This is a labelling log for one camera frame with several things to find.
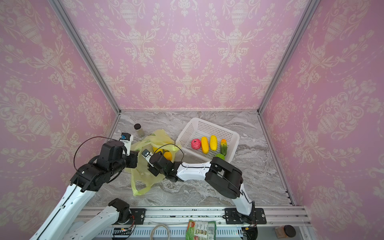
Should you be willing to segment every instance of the black cable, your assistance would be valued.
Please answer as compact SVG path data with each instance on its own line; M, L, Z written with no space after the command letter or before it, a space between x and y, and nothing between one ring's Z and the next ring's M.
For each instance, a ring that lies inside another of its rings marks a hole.
M88 138L88 139L85 140L82 144L80 144L80 146L77 148L76 152L75 152L74 155L73 155L73 167L75 168L76 172L78 171L78 169L77 169L76 166L75 166L74 159L75 159L75 157L76 157L76 153L77 153L77 151L79 151L80 147L81 147L84 143L88 142L88 141L91 140L91 139L97 138L97 137L101 137L101 136L96 136L96 137ZM117 141L116 139L113 139L113 138L110 138L110 137L101 137L101 138L106 138L106 139L111 139L111 140L115 140L115 141Z
M181 148L179 148L177 145L175 145L175 144L173 144L173 143L168 143L168 144L166 144L166 145L163 145L163 146L159 147L158 149L156 149L156 151L155 151L153 154L155 154L159 149L161 149L162 147L167 146L167 145L174 145L174 146L176 146L176 147L181 151L181 153L183 154L183 157L181 158L180 161L183 162L183 158L184 158L184 152L183 152L183 150L181 150Z
M134 230L136 229L136 226L137 226L137 224L135 225L135 227L133 228L133 230L129 233L129 236L128 236L126 239L128 239L128 238L132 235L132 233L133 233Z
M131 219L132 217L133 217L132 225L129 228L127 228L127 229L131 229L133 227L133 224L135 223L135 216L134 215L131 215L131 217L129 219ZM112 233L113 233L112 240L115 240L115 235L128 235L128 234L126 234L125 228L120 228L120 230L121 229L124 229L123 232L119 232L119 233L116 233L116 234L115 234L116 228L113 229L113 231L112 231Z
M184 166L183 162L181 163L181 166L186 167L186 168L190 167L190 166ZM212 169L210 167L190 167L190 168L209 168L209 169Z
M80 147L86 143L87 141L93 139L93 138L97 138L97 137L101 137L101 136L96 136L96 137L91 137L87 140L85 140L82 144L80 144L80 146L77 148L76 152L74 153L73 155L73 167L75 168L76 170L76 174L77 174L77 178L76 178L76 186L77 184L79 183L79 170L76 168L76 165L75 165L75 157L76 157L76 153L79 151ZM116 139L113 139L113 138L109 138L109 137L101 137L101 138L106 138L106 139L112 139L112 140L116 140ZM74 193L74 191L76 190L76 187L73 188L73 191L71 192L71 194L67 197L67 199L64 201L64 203L62 204L62 206L64 206L64 204L68 201L68 199L70 199L70 197L72 196L72 194ZM45 232L45 230L48 228L48 226L51 224L51 222L53 221L53 219L57 216L57 214L60 212L61 208L55 213L55 215L53 216L53 218L49 221L49 223L47 224L47 226L44 228L44 230L40 233L39 237L37 238L37 240L40 239L41 235Z
M112 182L113 180L115 180L119 175L120 175L120 173L122 172L122 170L114 177L114 178L112 178L111 180L109 180L107 183L110 183L110 182Z
M233 183L231 183L228 179L226 179L221 173L217 172L215 169L213 169L213 168L211 168L211 167L210 167L209 169L215 171L215 172L216 172L218 175L220 175L224 180L227 180L230 184L232 184L232 186L234 186L235 188L237 188ZM244 191L241 191L240 194L243 195L243 196L245 197L245 199L247 200L247 202L248 202L249 204L252 203L252 202L249 202L247 196L244 194Z
M93 158L91 158L91 160L88 163L93 163L94 161L96 161L96 159L99 158L99 156L100 155L94 156Z

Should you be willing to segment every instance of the glass jar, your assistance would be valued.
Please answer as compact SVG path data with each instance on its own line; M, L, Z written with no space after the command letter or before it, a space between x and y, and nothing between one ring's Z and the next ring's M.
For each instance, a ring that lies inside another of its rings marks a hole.
M291 238L296 236L296 230L291 225L284 225L275 228L277 238Z
M140 137L144 137L145 136L145 133L144 133L144 130L143 128L141 127L140 124L136 123L135 126L133 126L137 132L137 134L140 136Z

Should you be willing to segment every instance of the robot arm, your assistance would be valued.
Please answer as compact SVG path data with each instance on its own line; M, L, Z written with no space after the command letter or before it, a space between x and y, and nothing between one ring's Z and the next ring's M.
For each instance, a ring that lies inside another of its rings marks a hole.
M60 202L39 230L31 237L31 240L61 240L63 237L67 237L65 234L71 224L101 186L104 183L110 182L111 177L116 173L120 173L125 167L135 168L137 166L138 152L130 151L132 136L129 133L123 133L121 140L124 142L112 140L104 143L101 147L100 155L92 158L87 164L84 164L77 170L71 178L71 183ZM129 205L123 201L120 204L114 201L110 202L110 206L104 209L103 214L106 214L105 218L97 215L94 219L87 222L85 226L77 229L77 231L88 231L87 227L96 230L95 226L109 226L119 221L119 219L123 221L127 217L129 218ZM82 234L83 237L75 234L70 239L92 239L89 238L88 232L85 234Z
M161 152L151 154L144 150L142 155L148 161L148 170L155 176L161 173L172 182L205 180L220 194L233 200L243 222L255 222L255 204L244 189L241 170L232 164L219 157L213 157L210 162L188 164L171 162Z

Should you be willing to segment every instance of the green vegetable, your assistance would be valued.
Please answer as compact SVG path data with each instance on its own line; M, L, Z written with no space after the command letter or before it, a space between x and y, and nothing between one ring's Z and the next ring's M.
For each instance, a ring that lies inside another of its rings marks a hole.
M225 156L223 154L221 154L221 153L216 154L215 157L219 157L219 158L225 160Z
M225 139L221 140L220 153L225 156L227 154L227 148L227 141Z

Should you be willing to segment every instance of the snack package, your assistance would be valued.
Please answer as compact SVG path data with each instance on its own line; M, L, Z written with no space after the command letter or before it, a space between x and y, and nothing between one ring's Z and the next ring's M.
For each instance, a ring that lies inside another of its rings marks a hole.
M185 240L215 240L216 223L189 220Z

